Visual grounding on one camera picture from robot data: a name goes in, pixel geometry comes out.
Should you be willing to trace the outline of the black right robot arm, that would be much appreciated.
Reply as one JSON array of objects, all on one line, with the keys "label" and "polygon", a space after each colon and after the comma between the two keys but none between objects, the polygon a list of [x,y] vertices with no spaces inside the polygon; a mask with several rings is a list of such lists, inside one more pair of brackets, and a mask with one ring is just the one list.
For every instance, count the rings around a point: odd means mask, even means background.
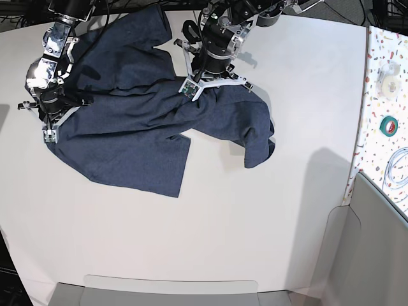
[{"label": "black right robot arm", "polygon": [[73,47],[79,38],[73,30],[80,22],[86,22],[95,9],[95,1],[51,1],[48,11],[55,21],[42,39],[43,55],[31,64],[25,86],[34,99],[28,109],[37,108],[43,114],[42,121],[51,126],[64,110],[61,100],[62,86],[75,63]]}]

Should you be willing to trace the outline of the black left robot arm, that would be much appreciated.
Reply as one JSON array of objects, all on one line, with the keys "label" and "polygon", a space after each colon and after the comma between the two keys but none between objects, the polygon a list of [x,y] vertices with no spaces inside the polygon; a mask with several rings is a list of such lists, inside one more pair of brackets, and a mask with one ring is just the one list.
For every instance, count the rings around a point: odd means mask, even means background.
[{"label": "black left robot arm", "polygon": [[319,3],[307,6],[305,1],[209,1],[197,20],[183,23],[186,40],[175,42],[185,52],[188,77],[195,83],[232,78],[231,62],[253,27],[274,25],[287,7],[299,15]]}]

